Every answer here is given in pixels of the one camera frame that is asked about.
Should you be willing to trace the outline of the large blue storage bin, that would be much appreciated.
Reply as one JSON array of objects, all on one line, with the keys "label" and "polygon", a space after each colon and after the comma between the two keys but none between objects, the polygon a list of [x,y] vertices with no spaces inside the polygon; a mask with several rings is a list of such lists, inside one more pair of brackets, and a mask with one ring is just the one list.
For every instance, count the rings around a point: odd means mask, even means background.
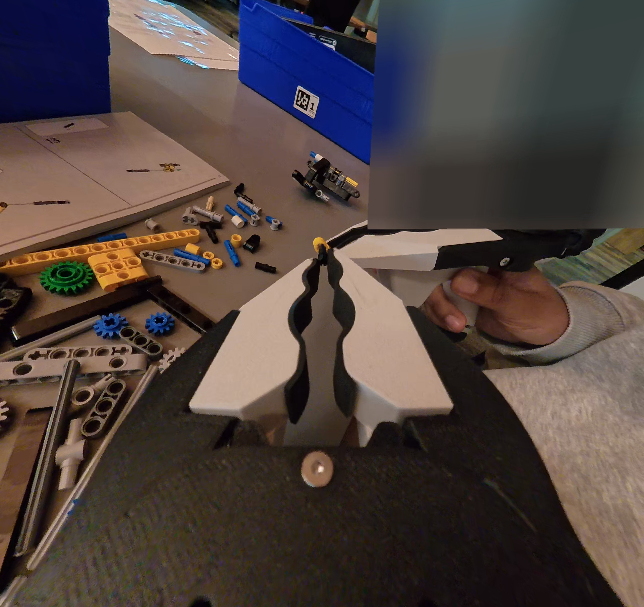
[{"label": "large blue storage bin", "polygon": [[111,111],[108,0],[1,0],[1,122]]}]

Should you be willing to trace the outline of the white lego axle connector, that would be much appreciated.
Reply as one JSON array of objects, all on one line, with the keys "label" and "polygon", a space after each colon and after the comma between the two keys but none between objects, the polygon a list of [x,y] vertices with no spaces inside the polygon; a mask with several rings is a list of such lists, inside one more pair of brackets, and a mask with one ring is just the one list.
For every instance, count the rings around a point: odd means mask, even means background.
[{"label": "white lego axle connector", "polygon": [[58,490],[69,490],[76,484],[78,468],[85,459],[86,451],[83,423],[83,418],[72,419],[65,442],[56,450],[55,464],[60,468]]}]

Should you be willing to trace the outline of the dark grey lego liftarm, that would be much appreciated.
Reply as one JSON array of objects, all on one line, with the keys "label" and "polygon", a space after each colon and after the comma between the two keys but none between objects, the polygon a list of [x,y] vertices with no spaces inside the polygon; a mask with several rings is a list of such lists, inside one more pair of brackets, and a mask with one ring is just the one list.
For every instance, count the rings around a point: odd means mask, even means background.
[{"label": "dark grey lego liftarm", "polygon": [[106,432],[109,422],[116,417],[125,390],[123,379],[113,378],[108,382],[81,426],[80,434],[84,439],[99,438]]}]

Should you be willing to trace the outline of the lego instruction booklet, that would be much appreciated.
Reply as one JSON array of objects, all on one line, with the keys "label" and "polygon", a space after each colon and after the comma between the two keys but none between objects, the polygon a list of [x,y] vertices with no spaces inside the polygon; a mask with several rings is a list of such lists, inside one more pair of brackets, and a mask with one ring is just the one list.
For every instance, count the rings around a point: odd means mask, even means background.
[{"label": "lego instruction booklet", "polygon": [[83,239],[229,179],[132,112],[1,124],[1,259]]}]

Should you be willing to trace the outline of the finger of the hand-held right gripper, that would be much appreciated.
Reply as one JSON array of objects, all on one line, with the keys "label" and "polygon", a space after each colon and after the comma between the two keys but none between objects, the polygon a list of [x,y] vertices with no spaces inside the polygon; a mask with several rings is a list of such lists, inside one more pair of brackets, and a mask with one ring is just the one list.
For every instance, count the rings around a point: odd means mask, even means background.
[{"label": "finger of the hand-held right gripper", "polygon": [[363,269],[431,271],[439,249],[437,246],[413,244],[395,237],[362,237],[335,249],[335,255],[351,260]]},{"label": "finger of the hand-held right gripper", "polygon": [[457,244],[472,244],[477,242],[490,242],[503,240],[500,233],[488,229],[462,229],[449,228],[440,230],[377,230],[368,226],[364,221],[353,225],[345,231],[328,239],[326,243],[333,249],[344,248],[357,242],[363,237],[376,239],[392,239],[400,236],[404,241],[429,242],[438,247],[452,246]]}]

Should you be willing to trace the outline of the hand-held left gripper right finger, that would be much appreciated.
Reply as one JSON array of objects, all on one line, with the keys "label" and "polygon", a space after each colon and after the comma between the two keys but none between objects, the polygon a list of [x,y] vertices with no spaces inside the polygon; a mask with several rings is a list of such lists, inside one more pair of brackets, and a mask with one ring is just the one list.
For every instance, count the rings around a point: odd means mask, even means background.
[{"label": "hand-held left gripper right finger", "polygon": [[447,415],[453,402],[403,302],[342,251],[330,249],[332,312],[342,330],[335,401],[365,447],[382,423]]}]

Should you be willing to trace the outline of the black lego assembly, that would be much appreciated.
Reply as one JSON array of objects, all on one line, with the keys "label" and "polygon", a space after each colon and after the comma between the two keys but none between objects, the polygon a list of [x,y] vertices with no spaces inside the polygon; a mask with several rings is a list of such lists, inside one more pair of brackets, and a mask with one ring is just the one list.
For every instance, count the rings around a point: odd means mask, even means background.
[{"label": "black lego assembly", "polygon": [[344,202],[360,197],[358,183],[331,165],[330,161],[316,152],[310,152],[305,175],[300,171],[292,172],[292,179],[307,192],[323,202],[329,202],[329,194]]}]

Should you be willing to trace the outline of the long yellow lego beam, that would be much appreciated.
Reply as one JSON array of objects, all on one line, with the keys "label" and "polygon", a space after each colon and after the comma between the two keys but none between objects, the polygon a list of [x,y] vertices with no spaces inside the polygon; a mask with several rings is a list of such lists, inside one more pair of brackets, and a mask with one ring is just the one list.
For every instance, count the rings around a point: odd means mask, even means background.
[{"label": "long yellow lego beam", "polygon": [[198,240],[200,240],[200,229],[191,227],[175,232],[156,233],[116,241],[95,242],[80,246],[36,251],[1,261],[1,273],[9,276],[33,274],[63,260],[87,263],[89,257],[110,251],[129,249],[135,254],[139,254],[146,249],[179,248],[186,244],[195,243]]}]

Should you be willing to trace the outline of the person's right hand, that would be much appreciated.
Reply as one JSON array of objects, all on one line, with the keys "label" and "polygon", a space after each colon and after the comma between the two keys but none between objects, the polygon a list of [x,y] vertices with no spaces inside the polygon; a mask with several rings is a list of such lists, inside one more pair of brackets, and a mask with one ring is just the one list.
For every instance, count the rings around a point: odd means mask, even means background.
[{"label": "person's right hand", "polygon": [[471,267],[456,272],[452,293],[479,308],[480,334],[509,344],[543,346],[568,329],[568,306],[537,267],[525,272]]}]

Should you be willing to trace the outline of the thin grey lego liftarm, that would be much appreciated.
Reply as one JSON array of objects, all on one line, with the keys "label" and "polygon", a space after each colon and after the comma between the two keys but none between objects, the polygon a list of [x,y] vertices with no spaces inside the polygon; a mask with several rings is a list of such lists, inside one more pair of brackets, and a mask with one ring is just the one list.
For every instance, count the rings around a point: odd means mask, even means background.
[{"label": "thin grey lego liftarm", "polygon": [[207,266],[200,261],[191,258],[177,257],[159,251],[143,250],[138,254],[141,260],[157,265],[165,265],[191,273],[204,273]]}]

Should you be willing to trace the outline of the grey lego axle connector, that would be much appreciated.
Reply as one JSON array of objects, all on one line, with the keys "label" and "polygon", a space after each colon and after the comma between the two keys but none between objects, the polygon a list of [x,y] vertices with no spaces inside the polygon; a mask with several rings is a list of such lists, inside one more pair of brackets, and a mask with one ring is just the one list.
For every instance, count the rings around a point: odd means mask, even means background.
[{"label": "grey lego axle connector", "polygon": [[181,215],[181,221],[187,225],[198,225],[200,220],[203,218],[207,222],[212,222],[213,224],[221,224],[223,222],[224,216],[218,214],[214,211],[206,210],[199,206],[189,206],[185,209]]}]

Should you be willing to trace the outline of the short dark grey lego beam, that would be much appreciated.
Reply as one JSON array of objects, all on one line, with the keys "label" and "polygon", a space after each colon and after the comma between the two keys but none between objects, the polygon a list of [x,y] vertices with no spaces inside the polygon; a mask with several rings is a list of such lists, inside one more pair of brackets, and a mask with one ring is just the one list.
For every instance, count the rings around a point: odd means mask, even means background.
[{"label": "short dark grey lego beam", "polygon": [[131,325],[121,328],[118,335],[123,342],[145,354],[151,361],[159,361],[164,355],[164,348],[159,342]]}]

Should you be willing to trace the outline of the white printed paper sheet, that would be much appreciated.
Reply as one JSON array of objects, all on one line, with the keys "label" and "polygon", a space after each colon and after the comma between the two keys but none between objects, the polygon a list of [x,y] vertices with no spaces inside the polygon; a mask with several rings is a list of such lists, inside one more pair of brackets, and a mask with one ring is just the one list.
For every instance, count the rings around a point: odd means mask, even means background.
[{"label": "white printed paper sheet", "polygon": [[109,0],[109,26],[146,52],[203,69],[238,71],[239,52],[172,4]]}]

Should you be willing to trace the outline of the person's right forearm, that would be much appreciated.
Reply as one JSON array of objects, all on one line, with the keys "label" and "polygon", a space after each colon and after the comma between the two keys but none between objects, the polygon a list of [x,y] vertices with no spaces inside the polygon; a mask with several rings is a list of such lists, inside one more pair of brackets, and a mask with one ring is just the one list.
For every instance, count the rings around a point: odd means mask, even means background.
[{"label": "person's right forearm", "polygon": [[566,304],[568,328],[546,345],[518,339],[502,340],[478,330],[484,340],[506,358],[534,366],[565,360],[625,331],[643,327],[643,300],[621,290],[581,281],[555,287]]}]

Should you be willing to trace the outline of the blue storage bin with tag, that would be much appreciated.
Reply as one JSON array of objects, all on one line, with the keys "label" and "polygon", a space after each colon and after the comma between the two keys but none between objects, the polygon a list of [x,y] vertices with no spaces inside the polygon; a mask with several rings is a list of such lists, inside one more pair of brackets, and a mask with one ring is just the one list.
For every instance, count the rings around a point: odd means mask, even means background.
[{"label": "blue storage bin with tag", "polygon": [[312,35],[308,15],[239,0],[238,78],[370,164],[374,74]]}]

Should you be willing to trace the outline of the yellow lego T-shaped beam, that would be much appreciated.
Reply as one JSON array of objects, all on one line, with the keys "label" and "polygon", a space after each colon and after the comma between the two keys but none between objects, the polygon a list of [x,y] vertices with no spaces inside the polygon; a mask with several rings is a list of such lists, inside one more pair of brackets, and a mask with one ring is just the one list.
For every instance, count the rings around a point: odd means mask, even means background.
[{"label": "yellow lego T-shaped beam", "polygon": [[88,264],[106,293],[149,277],[133,249],[115,249],[88,258]]}]

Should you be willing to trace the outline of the dark brown flat strip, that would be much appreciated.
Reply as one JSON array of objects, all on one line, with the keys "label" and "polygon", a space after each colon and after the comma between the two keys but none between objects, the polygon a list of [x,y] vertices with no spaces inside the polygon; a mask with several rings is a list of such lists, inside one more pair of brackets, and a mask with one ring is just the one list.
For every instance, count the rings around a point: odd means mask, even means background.
[{"label": "dark brown flat strip", "polygon": [[15,441],[1,478],[1,568],[10,551],[23,498],[32,477],[52,408],[28,410],[18,427]]}]

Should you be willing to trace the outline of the person's grey sweater torso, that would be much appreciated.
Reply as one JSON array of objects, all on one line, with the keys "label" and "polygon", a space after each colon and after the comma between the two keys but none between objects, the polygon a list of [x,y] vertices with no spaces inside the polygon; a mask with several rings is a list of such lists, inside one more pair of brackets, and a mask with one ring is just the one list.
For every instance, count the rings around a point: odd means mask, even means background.
[{"label": "person's grey sweater torso", "polygon": [[492,350],[489,364],[586,551],[626,606],[642,606],[643,326],[554,364]]}]

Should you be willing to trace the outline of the long black lego beam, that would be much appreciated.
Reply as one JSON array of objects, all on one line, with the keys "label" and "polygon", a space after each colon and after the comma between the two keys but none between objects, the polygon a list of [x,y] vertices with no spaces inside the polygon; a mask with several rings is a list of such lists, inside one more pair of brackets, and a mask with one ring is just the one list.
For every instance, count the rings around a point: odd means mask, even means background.
[{"label": "long black lego beam", "polygon": [[95,316],[118,313],[145,300],[148,297],[148,290],[162,283],[161,276],[149,277],[144,281],[128,284],[100,297],[35,319],[21,321],[15,324],[10,331],[12,345],[15,347],[25,345]]}]

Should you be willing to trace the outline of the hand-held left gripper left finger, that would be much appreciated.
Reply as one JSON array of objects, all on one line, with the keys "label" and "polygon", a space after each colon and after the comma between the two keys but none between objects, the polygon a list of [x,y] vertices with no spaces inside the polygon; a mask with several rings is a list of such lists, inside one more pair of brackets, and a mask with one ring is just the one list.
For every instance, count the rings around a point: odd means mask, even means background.
[{"label": "hand-held left gripper left finger", "polygon": [[310,338],[320,264],[310,258],[243,305],[189,402],[192,413],[257,423],[282,442],[310,400]]}]

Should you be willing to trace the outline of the long light grey lego beam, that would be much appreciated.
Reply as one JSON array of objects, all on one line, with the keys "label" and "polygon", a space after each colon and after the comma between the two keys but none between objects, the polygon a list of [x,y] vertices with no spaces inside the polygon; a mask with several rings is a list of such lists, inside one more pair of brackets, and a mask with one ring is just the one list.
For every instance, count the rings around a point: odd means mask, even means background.
[{"label": "long light grey lego beam", "polygon": [[[1,363],[1,386],[47,383],[59,380],[70,358],[57,360],[6,361]],[[108,374],[144,374],[148,359],[143,354],[77,358],[77,378],[104,377]]]}]

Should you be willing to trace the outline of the thin light grey lego beam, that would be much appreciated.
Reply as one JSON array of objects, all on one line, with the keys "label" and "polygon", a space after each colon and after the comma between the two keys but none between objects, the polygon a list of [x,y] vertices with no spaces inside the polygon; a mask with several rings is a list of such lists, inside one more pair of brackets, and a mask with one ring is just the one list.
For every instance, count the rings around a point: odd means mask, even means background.
[{"label": "thin light grey lego beam", "polygon": [[39,347],[26,352],[23,361],[37,360],[66,360],[83,358],[101,358],[126,356],[135,353],[132,346],[127,344],[93,345],[93,346],[52,346]]}]

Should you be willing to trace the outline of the black box in bin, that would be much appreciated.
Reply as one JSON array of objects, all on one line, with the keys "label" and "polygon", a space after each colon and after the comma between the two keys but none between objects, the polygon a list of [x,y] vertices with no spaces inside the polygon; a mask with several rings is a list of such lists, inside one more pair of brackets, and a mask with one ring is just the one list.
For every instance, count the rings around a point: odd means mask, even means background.
[{"label": "black box in bin", "polygon": [[366,38],[336,32],[326,27],[323,28],[294,19],[285,18],[283,20],[299,28],[299,30],[310,35],[319,43],[333,49],[371,74],[374,74],[376,58],[376,44],[374,42]]}]

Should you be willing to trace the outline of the black lego frame pieces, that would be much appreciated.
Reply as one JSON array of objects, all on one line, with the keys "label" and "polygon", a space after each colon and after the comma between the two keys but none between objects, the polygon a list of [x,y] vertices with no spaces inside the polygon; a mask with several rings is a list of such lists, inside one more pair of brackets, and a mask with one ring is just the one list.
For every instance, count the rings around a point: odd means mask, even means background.
[{"label": "black lego frame pieces", "polygon": [[24,314],[32,297],[30,288],[17,285],[10,276],[1,273],[1,340],[10,334],[12,326]]}]

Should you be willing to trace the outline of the long grey lego axle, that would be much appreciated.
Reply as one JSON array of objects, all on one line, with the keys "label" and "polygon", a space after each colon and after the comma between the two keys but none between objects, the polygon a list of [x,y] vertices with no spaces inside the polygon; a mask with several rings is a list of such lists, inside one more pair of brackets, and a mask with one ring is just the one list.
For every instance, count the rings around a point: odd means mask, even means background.
[{"label": "long grey lego axle", "polygon": [[33,555],[29,558],[26,564],[26,570],[28,572],[34,571],[39,565],[39,563],[41,562],[41,559],[44,557],[44,554],[48,551],[54,539],[57,537],[58,533],[62,529],[62,526],[64,525],[65,521],[71,515],[71,513],[73,512],[73,509],[76,507],[76,504],[78,503],[78,500],[80,499],[86,486],[88,485],[96,467],[98,466],[98,463],[101,460],[101,457],[107,450],[110,441],[117,433],[117,430],[122,425],[123,421],[125,420],[125,417],[131,412],[131,410],[136,405],[141,395],[145,393],[146,389],[149,387],[150,383],[155,379],[158,373],[159,373],[159,367],[155,364],[152,364],[147,369],[145,375],[141,378],[137,387],[134,389],[133,393],[129,397],[129,400],[125,403],[123,410],[120,412],[117,419],[115,420],[115,423],[109,429],[108,434],[106,435],[103,442],[99,446],[92,460],[86,467],[83,474],[80,476],[76,486],[71,492],[70,497],[63,505],[63,507],[60,509],[59,514],[56,516],[52,525],[47,530],[41,542],[36,547]]},{"label": "long grey lego axle", "polygon": [[15,347],[1,354],[1,362],[16,360],[29,351],[38,347],[49,347],[51,345],[56,345],[68,338],[77,336],[89,329],[92,329],[93,326],[98,321],[100,321],[100,319],[101,315],[97,315],[87,320],[78,322],[72,326],[60,329],[59,331],[46,335],[42,338],[38,338],[32,342],[29,342],[28,344]]}]

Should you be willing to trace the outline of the short black lego beam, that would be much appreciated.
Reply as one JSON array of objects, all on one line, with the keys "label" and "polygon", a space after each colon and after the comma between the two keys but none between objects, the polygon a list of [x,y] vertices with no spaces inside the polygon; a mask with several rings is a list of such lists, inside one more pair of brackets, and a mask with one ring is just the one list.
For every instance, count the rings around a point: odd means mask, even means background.
[{"label": "short black lego beam", "polygon": [[210,319],[183,298],[165,288],[162,284],[151,285],[147,290],[147,294],[148,298],[161,306],[163,310],[201,335],[213,329],[216,325],[216,321]]}]

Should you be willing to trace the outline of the green lego gear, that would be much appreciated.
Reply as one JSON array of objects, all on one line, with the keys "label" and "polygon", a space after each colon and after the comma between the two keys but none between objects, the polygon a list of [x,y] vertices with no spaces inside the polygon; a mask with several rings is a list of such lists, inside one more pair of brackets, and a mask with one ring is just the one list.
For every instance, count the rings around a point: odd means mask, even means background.
[{"label": "green lego gear", "polygon": [[94,281],[95,274],[88,264],[71,260],[50,265],[39,275],[39,283],[44,290],[63,296],[81,294]]}]

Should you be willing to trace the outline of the long black lego axle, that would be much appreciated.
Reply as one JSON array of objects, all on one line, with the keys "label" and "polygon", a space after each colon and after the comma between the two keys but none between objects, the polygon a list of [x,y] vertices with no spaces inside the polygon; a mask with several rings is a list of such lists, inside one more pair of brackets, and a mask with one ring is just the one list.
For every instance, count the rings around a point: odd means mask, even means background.
[{"label": "long black lego axle", "polygon": [[67,361],[64,366],[62,377],[60,378],[58,397],[44,433],[34,480],[30,487],[20,533],[15,544],[13,556],[16,558],[28,553],[40,532],[48,492],[47,489],[52,478],[55,463],[55,452],[61,439],[67,407],[79,369],[80,362],[76,359]]}]

